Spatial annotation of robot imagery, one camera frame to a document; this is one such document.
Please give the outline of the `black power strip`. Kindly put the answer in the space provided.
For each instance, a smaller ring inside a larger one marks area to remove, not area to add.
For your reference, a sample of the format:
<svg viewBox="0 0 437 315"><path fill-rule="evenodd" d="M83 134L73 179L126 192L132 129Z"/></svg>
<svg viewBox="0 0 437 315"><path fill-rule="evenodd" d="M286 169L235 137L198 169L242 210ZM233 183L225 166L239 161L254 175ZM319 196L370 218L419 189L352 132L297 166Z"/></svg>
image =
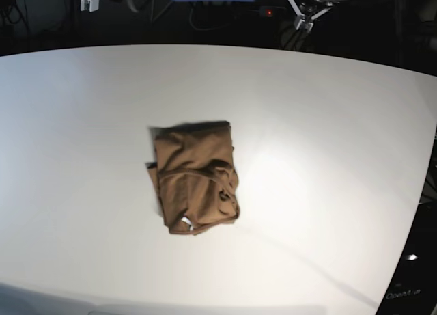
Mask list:
<svg viewBox="0 0 437 315"><path fill-rule="evenodd" d="M263 18L275 18L282 15L284 8L274 6L261 6L259 8L259 15Z"/></svg>

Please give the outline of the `brown T-shirt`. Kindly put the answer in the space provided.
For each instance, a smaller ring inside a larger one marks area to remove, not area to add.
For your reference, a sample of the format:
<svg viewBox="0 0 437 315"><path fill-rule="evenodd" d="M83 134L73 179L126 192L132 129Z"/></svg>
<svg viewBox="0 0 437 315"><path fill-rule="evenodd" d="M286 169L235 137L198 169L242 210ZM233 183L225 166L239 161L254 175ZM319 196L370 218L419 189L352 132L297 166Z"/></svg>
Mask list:
<svg viewBox="0 0 437 315"><path fill-rule="evenodd" d="M228 121L151 128L147 172L170 234L197 235L240 216Z"/></svg>

